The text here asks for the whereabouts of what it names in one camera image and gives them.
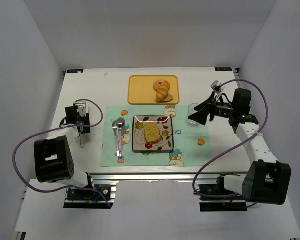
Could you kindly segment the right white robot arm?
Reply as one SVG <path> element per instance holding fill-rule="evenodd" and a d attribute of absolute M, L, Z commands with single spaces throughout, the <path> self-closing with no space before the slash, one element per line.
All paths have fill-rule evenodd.
<path fill-rule="evenodd" d="M 201 125 L 206 125 L 215 117 L 227 118 L 251 163 L 246 175 L 222 174 L 217 178 L 216 189 L 212 193 L 201 189 L 200 194 L 206 198 L 228 198 L 236 194 L 249 203 L 283 205 L 292 170 L 288 164 L 279 162 L 270 151 L 259 132 L 257 118 L 250 113 L 251 100 L 252 93 L 247 89 L 236 89 L 233 100 L 227 102 L 223 101 L 221 95 L 212 93 L 188 117 Z"/>

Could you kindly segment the large seeded bread slice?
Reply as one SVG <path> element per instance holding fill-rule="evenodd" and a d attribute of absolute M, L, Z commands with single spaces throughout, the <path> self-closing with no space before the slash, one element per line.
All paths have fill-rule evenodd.
<path fill-rule="evenodd" d="M 156 123 L 146 123 L 144 125 L 144 136 L 148 144 L 158 144 L 163 140 L 161 131 Z"/>

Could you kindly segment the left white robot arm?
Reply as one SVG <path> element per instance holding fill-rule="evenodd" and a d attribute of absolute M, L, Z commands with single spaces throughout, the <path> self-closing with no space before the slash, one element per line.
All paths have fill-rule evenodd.
<path fill-rule="evenodd" d="M 91 175 L 75 168 L 70 145 L 91 132 L 86 101 L 65 108 L 64 117 L 54 134 L 34 143 L 35 174 L 41 183 L 61 183 L 79 188 L 94 187 Z"/>

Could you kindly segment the metal serving tongs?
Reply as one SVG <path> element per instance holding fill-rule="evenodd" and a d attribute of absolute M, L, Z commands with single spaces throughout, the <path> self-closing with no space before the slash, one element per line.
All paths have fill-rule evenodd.
<path fill-rule="evenodd" d="M 80 129 L 80 131 L 79 131 L 79 143 L 80 143 L 80 148 L 83 149 L 84 148 L 84 140 L 83 140 L 84 128 L 80 127 L 79 129 Z"/>

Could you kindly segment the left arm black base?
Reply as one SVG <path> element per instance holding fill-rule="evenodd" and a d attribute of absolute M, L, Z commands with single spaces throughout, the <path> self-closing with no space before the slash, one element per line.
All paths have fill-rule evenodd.
<path fill-rule="evenodd" d="M 99 191 L 108 203 L 113 206 L 116 192 L 117 183 L 110 181 L 97 181 L 94 187 Z M 107 202 L 103 197 L 95 191 L 85 191 L 76 188 L 69 188 L 66 191 L 64 209 L 110 209 Z"/>

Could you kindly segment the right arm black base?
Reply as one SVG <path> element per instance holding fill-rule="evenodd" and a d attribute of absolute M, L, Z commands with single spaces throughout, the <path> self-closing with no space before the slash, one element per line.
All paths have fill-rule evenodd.
<path fill-rule="evenodd" d="M 225 189 L 225 174 L 219 175 L 215 183 L 202 182 L 195 187 L 202 213 L 246 212 L 247 203 L 237 193 Z"/>

